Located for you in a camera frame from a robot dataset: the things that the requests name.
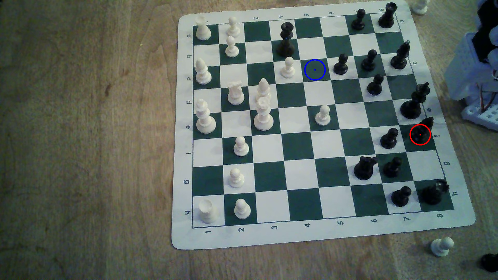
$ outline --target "black chess piece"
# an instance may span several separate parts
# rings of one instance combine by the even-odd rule
[[[362,68],[366,71],[373,71],[375,69],[374,59],[377,56],[376,50],[369,50],[367,58],[362,61]]]
[[[407,119],[416,119],[420,116],[420,103],[425,102],[425,96],[430,93],[429,83],[417,85],[415,91],[411,94],[411,100],[401,105],[401,114]]]
[[[391,194],[391,201],[397,207],[403,207],[408,204],[408,198],[411,194],[411,189],[407,186],[402,187],[399,190],[394,191]]]
[[[398,130],[396,128],[389,129],[387,134],[380,138],[380,145],[386,149],[392,149],[396,146],[396,137],[398,137]]]
[[[384,77],[380,74],[376,74],[373,78],[373,82],[369,83],[367,86],[367,91],[371,95],[379,95],[382,92],[382,82],[384,81]]]
[[[385,5],[384,14],[378,19],[378,24],[382,28],[391,28],[394,25],[394,12],[398,9],[395,3],[389,2]]]
[[[422,190],[422,200],[429,205],[436,205],[441,202],[443,193],[448,192],[449,189],[450,186],[445,180],[438,180],[434,185]]]
[[[282,37],[282,41],[277,46],[276,53],[283,57],[292,56],[294,54],[294,46],[290,43],[290,40],[294,36],[294,33],[292,33],[294,26],[290,22],[284,22],[281,28],[280,37]]]
[[[359,9],[356,13],[356,19],[351,22],[351,27],[355,30],[362,30],[365,28],[365,23],[363,22],[363,18],[365,17],[365,10]]]
[[[401,70],[406,67],[406,58],[410,53],[410,41],[404,42],[391,59],[391,66],[394,69]]]
[[[368,180],[374,173],[374,165],[377,164],[376,157],[361,156],[360,161],[355,165],[353,172],[356,178],[360,180]]]
[[[346,62],[348,61],[348,56],[346,54],[339,55],[339,62],[334,65],[334,73],[337,75],[344,75],[348,71],[348,66]]]

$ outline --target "black pawn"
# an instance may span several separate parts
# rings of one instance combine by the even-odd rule
[[[348,56],[346,54],[341,54],[339,56],[339,62],[334,65],[334,73],[337,75],[344,75],[348,71],[348,66],[346,62],[348,61]]]
[[[400,190],[396,190],[391,194],[391,201],[397,207],[403,207],[408,204],[408,197],[411,194],[411,189],[407,186],[402,187]]]
[[[373,82],[369,83],[367,86],[367,91],[371,95],[379,95],[382,92],[382,82],[384,81],[384,77],[380,74],[376,74],[373,78]]]
[[[374,173],[374,165],[377,164],[376,157],[361,156],[360,161],[355,165],[353,172],[356,178],[360,180],[368,180]]]
[[[374,59],[377,56],[376,50],[369,50],[367,58],[362,61],[362,68],[367,71],[373,71],[375,69]]]
[[[406,67],[406,58],[410,52],[410,41],[404,42],[391,59],[391,66],[394,69],[401,70]]]
[[[380,145],[386,149],[392,149],[396,146],[396,137],[398,137],[398,130],[396,128],[389,129],[387,134],[384,134],[380,138]]]
[[[398,9],[395,3],[390,2],[385,5],[385,13],[378,19],[378,24],[382,28],[391,28],[394,25],[394,12]]]
[[[351,27],[355,30],[362,30],[365,28],[365,23],[363,22],[363,18],[365,17],[365,10],[359,9],[356,13],[356,19],[351,22]]]
[[[391,162],[384,165],[384,175],[390,178],[397,177],[399,174],[399,167],[401,166],[402,160],[400,157],[395,157]]]

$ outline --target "white square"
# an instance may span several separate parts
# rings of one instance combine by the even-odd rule
[[[281,134],[253,135],[252,159],[256,162],[283,161]]]
[[[213,207],[216,207],[218,210],[218,218],[212,224],[206,224],[201,220],[201,211],[199,210],[199,203],[207,199],[211,201]],[[205,195],[205,196],[194,196],[192,197],[193,204],[193,221],[192,227],[200,228],[200,227],[215,227],[215,226],[223,226],[225,225],[225,199],[222,194],[219,195]]]
[[[355,203],[350,186],[319,188],[323,218],[356,216]]]
[[[444,178],[443,168],[434,150],[407,152],[414,181]]]
[[[312,131],[311,142],[315,158],[344,156],[340,130]]]
[[[257,222],[289,221],[289,199],[286,190],[256,193]]]
[[[256,41],[246,43],[247,64],[273,62],[271,41]]]
[[[376,50],[377,54],[380,53],[377,37],[373,33],[349,35],[349,40],[354,56],[367,55],[371,49]]]
[[[307,107],[279,108],[281,133],[298,133],[310,131]]]
[[[364,155],[369,157],[375,157],[374,154]],[[382,184],[382,178],[380,177],[380,171],[378,169],[378,164],[373,166],[373,175],[368,180],[360,180],[355,176],[355,166],[360,162],[360,155],[346,156],[346,166],[348,167],[349,183],[351,186],[354,185],[371,185],[371,184]]]
[[[323,37],[297,39],[297,45],[301,60],[327,57]]]
[[[250,111],[222,112],[221,123],[223,138],[251,135]]]
[[[283,164],[288,190],[318,188],[314,159],[286,160]]]
[[[336,104],[336,111],[339,128],[342,130],[369,127],[367,111],[363,102]]]
[[[221,138],[194,140],[194,167],[223,165]]]
[[[313,81],[304,83],[304,95],[307,106],[333,105],[334,91],[330,81]]]

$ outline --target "white chess piece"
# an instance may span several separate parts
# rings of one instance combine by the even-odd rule
[[[234,16],[229,17],[228,24],[230,24],[230,28],[227,30],[227,35],[237,37],[241,32],[241,29],[237,26],[237,18]]]
[[[203,199],[199,202],[199,210],[201,220],[206,224],[214,223],[220,214],[218,209],[208,199]]]
[[[454,245],[453,239],[449,237],[435,239],[431,243],[431,251],[438,257],[444,257],[450,252],[450,249],[453,248]]]
[[[225,49],[225,53],[228,57],[236,57],[239,55],[239,48],[235,46],[235,38],[228,36],[227,45],[228,47]]]
[[[244,184],[244,175],[238,168],[233,168],[230,170],[230,186],[234,188],[240,188]]]
[[[237,216],[237,218],[245,219],[245,218],[249,217],[249,215],[250,215],[250,206],[249,206],[249,204],[246,203],[245,200],[239,198],[235,202],[234,212],[235,212],[235,216]]]
[[[244,102],[244,93],[242,92],[242,81],[229,83],[228,87],[228,102],[232,105],[239,105]]]
[[[249,152],[249,145],[242,136],[235,138],[234,153],[238,156],[245,156]]]
[[[294,64],[294,59],[290,56],[288,56],[285,59],[285,66],[280,70],[280,74],[287,79],[290,79],[294,77],[294,74],[296,73],[296,69],[292,66]]]
[[[209,114],[208,103],[204,99],[197,100],[195,105],[195,115],[199,118],[196,123],[197,130],[200,133],[208,134],[216,128],[216,121]]]
[[[206,25],[206,18],[200,15],[195,19],[195,23],[197,24],[197,31],[195,32],[197,39],[201,41],[209,39],[211,37],[211,30]]]
[[[273,127],[273,117],[270,115],[270,99],[268,97],[260,97],[256,100],[257,115],[254,117],[254,126],[261,131],[266,131]]]
[[[205,85],[211,82],[211,73],[209,73],[208,66],[202,58],[197,59],[197,61],[195,62],[195,72],[197,72],[197,75],[195,75],[195,80],[199,84]]]
[[[318,112],[315,116],[315,121],[317,124],[321,126],[326,126],[330,123],[330,107],[327,105],[323,105],[320,107],[320,112]]]

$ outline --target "white pawn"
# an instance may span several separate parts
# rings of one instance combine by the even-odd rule
[[[211,82],[211,73],[209,73],[208,66],[202,58],[197,59],[197,61],[195,62],[195,72],[197,72],[197,75],[195,75],[195,80],[199,84],[205,85]]]
[[[244,175],[238,168],[230,170],[230,186],[240,188],[244,184]]]
[[[329,106],[323,105],[322,107],[320,107],[320,112],[318,112],[318,114],[316,114],[315,116],[316,123],[321,126],[328,125],[330,122],[329,112],[330,112]]]
[[[292,66],[294,64],[294,59],[290,56],[288,56],[285,59],[285,66],[280,70],[281,75],[284,78],[290,79],[294,76],[296,73],[296,69]]]
[[[206,25],[206,18],[200,15],[195,19],[195,23],[197,24],[197,31],[195,32],[197,39],[201,41],[209,39],[211,37],[211,30]]]
[[[431,243],[431,251],[438,257],[444,257],[450,252],[450,249],[453,248],[454,245],[453,239],[449,237],[435,239]]]
[[[228,24],[230,24],[230,28],[227,30],[227,35],[237,37],[241,32],[241,29],[237,26],[237,18],[234,16],[229,17]]]
[[[239,48],[235,46],[235,38],[232,36],[228,36],[227,38],[227,45],[228,47],[225,49],[225,53],[229,57],[236,57],[239,55]]]
[[[197,100],[195,105],[195,115],[199,118],[196,123],[197,130],[200,133],[208,134],[216,128],[216,121],[209,114],[208,103],[204,99]]]
[[[237,216],[237,218],[245,219],[245,218],[249,217],[249,215],[250,215],[250,206],[249,206],[249,204],[246,203],[245,200],[239,198],[235,202],[234,212],[235,212],[235,216]]]

